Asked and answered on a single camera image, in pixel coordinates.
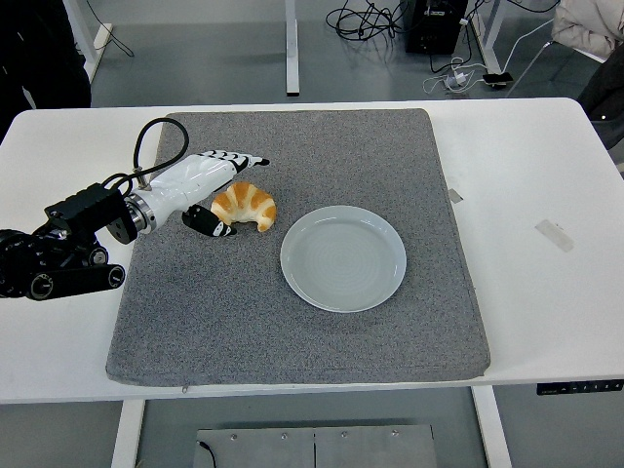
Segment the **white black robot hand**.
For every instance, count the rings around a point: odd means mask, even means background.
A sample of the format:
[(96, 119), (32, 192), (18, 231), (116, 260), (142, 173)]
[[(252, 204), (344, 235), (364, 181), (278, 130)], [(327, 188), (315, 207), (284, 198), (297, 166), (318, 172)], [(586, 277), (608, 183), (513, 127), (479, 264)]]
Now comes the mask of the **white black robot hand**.
[(175, 163), (150, 181), (149, 189), (133, 192), (146, 222), (144, 230), (154, 231), (164, 225), (174, 212), (186, 212), (188, 218), (197, 215), (200, 232), (211, 237), (233, 235), (215, 214), (193, 207), (212, 193), (227, 185), (238, 173), (253, 166), (266, 166), (267, 159), (250, 154), (210, 150), (191, 154)]

